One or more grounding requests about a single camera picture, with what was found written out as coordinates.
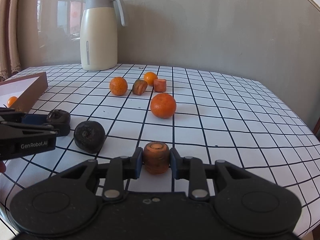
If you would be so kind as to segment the dark shrivelled fruit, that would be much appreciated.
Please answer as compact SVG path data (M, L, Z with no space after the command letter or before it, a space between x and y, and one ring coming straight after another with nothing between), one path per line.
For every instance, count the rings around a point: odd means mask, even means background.
M69 112L61 110L61 109L54 109L51 110L47 117L46 121L49 124L70 124L71 115Z

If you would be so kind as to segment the beige lace curtain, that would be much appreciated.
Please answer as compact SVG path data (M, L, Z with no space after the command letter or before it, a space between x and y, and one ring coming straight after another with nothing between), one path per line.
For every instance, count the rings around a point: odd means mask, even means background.
M1 0L1 81L21 71L17 45L18 0Z

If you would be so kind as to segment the large front orange mandarin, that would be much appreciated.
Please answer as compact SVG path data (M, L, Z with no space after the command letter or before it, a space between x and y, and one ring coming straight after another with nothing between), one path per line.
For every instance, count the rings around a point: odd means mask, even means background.
M172 95L160 93L151 100L150 109L154 116L161 119L168 119L175 114L176 101Z

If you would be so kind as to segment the left orange mandarin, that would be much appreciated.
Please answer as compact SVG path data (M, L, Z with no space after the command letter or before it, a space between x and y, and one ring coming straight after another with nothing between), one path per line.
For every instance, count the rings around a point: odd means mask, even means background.
M110 91L116 96L123 96L128 89L127 81L123 77L114 77L110 81Z

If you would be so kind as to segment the white black grid tablecloth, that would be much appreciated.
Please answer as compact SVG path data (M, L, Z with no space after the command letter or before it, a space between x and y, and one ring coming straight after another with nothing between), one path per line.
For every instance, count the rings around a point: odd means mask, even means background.
M44 72L48 88L31 108L47 114L63 109L71 128L86 120L102 124L106 141L93 158L106 163L151 141L162 141L181 156L204 163L224 159L292 191L302 204L295 233L305 236L319 225L319 140L284 102L258 81L216 72L167 66L120 64L87 72L79 64L33 67L19 76ZM147 72L167 82L177 103L169 119L155 117L151 87L115 96L114 77L129 86Z

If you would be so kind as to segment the brown shallow cardboard box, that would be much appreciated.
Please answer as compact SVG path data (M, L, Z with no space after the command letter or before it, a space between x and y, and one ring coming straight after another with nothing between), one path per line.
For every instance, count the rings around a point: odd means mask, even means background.
M7 100L11 96L18 97L10 107L20 112L29 112L40 96L48 88L45 72L1 82L1 107L7 107Z

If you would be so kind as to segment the orange carrot chunk back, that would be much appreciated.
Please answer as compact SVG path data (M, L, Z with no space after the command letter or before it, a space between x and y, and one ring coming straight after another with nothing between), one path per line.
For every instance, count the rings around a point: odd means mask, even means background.
M166 79L154 79L153 81L154 91L157 93L164 93L167 90Z

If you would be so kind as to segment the carrot stub with round top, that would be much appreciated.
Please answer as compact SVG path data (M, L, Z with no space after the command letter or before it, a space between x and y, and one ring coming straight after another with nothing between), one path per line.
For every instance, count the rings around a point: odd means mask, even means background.
M169 169L170 151L167 144L159 141L148 143L143 150L145 169L154 175L163 174Z

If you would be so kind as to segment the dark rotten carrot piece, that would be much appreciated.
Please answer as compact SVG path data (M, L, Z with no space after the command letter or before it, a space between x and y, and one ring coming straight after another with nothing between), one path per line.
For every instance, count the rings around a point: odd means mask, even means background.
M148 87L145 80L137 79L132 86L132 93L135 95L142 95Z

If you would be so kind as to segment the small back orange mandarin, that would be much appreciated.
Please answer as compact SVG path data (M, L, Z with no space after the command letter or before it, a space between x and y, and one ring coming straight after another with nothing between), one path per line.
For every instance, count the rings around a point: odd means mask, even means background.
M144 74L143 79L149 86L153 86L153 83L158 79L158 76L153 72L147 72Z

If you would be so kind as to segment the cream thermos jug grey lid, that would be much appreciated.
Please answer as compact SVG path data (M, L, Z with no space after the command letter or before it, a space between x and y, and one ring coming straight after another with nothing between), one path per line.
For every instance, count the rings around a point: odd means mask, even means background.
M123 0L86 0L80 27L81 65L86 71L108 70L118 63L116 8L126 26Z

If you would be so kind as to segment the small orange kumquat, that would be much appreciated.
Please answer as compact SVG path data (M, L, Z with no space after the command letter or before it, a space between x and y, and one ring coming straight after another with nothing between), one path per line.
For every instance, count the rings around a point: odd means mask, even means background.
M10 108L16 101L17 101L18 97L16 96L11 96L8 100L7 100L7 107Z

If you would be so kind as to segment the black round rotten fruit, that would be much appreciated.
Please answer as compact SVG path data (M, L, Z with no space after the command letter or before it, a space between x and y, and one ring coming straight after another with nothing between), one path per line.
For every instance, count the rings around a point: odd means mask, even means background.
M83 121L74 131L74 142L81 150L93 154L103 147L106 134L103 126L96 121Z

